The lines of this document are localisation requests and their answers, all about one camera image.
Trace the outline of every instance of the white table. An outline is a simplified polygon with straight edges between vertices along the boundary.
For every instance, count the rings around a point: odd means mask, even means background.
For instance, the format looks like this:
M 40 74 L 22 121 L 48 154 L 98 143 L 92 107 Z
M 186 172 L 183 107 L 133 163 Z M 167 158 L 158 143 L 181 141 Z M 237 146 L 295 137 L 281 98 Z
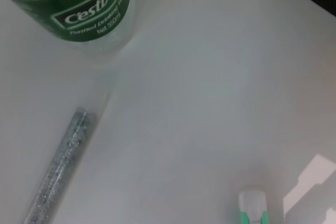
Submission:
M 133 38 L 98 66 L 0 0 L 0 223 L 22 220 L 79 100 L 106 84 L 53 224 L 236 224 L 247 185 L 273 224 L 335 223 L 336 18 L 310 0 L 137 4 Z

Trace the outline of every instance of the bottle label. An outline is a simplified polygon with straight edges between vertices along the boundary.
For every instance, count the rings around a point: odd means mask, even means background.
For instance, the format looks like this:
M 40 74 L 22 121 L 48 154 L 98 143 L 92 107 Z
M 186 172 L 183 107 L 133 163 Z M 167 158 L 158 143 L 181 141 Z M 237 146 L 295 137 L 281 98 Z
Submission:
M 57 37 L 89 41 L 111 32 L 130 0 L 13 0 Z

